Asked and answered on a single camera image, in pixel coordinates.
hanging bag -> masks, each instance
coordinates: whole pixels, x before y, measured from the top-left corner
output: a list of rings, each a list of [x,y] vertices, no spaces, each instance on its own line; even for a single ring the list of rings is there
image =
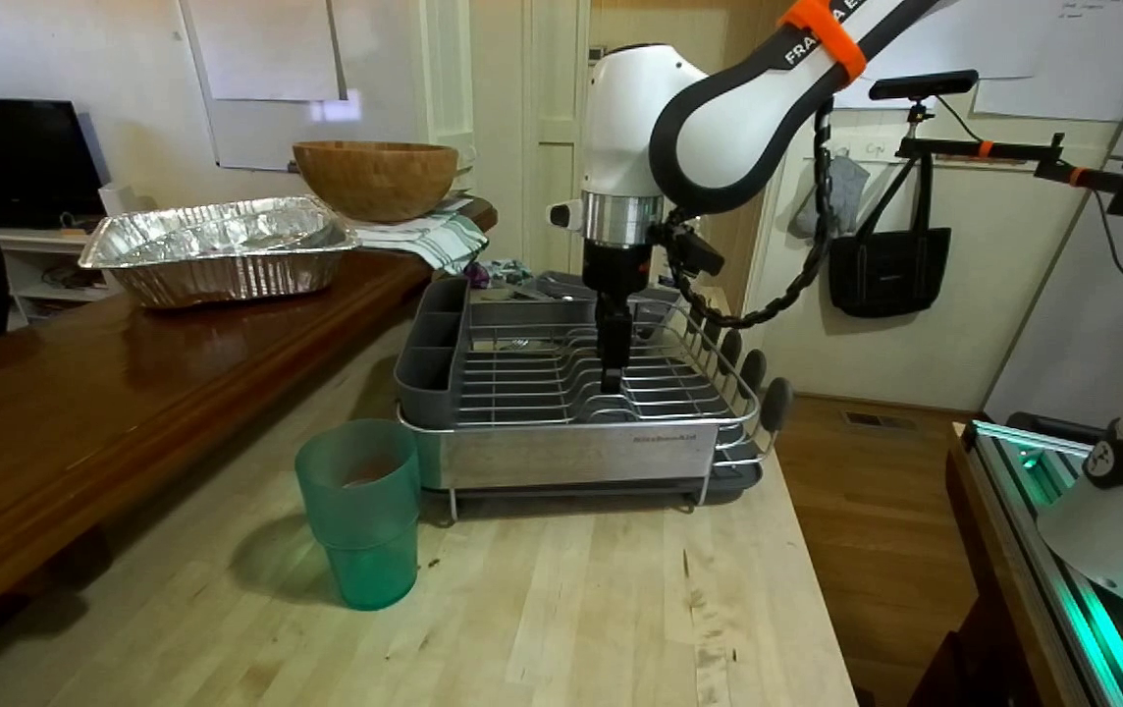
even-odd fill
[[[919,196],[910,230],[874,230],[885,199],[902,190],[919,166]],[[931,157],[916,157],[899,169],[892,190],[866,211],[850,238],[828,248],[828,296],[832,306],[850,317],[902,317],[925,309],[946,273],[951,229],[931,229]]]

wooden table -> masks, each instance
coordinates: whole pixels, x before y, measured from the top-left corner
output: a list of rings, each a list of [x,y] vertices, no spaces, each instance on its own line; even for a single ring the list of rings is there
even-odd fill
[[[332,606],[289,461],[389,390],[400,340],[371,340],[156,512],[78,598],[6,624],[0,703],[855,703],[772,461],[739,501],[692,516],[423,523],[400,606]]]
[[[946,487],[976,606],[946,635],[910,703],[1087,703],[991,478],[964,446],[964,428],[954,428]]]
[[[109,300],[0,336],[0,592],[389,328],[423,277],[357,252],[327,296],[177,313]]]

translucent cup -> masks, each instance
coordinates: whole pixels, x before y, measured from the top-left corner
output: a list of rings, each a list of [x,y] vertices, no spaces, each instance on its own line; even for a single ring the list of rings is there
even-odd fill
[[[420,461],[391,420],[346,420],[294,461],[310,529],[353,610],[396,606],[417,581]]]

foil pan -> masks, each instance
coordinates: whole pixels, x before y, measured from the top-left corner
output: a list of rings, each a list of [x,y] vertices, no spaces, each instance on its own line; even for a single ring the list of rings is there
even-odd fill
[[[353,230],[310,196],[122,211],[92,229],[83,267],[149,309],[327,289]]]

dish rack tray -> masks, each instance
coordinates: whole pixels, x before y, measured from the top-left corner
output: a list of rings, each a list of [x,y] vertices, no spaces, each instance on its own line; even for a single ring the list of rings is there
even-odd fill
[[[423,487],[454,495],[728,500],[761,478],[756,394],[705,372],[675,296],[632,300],[620,394],[600,394],[594,301],[488,300],[439,273],[396,361]]]

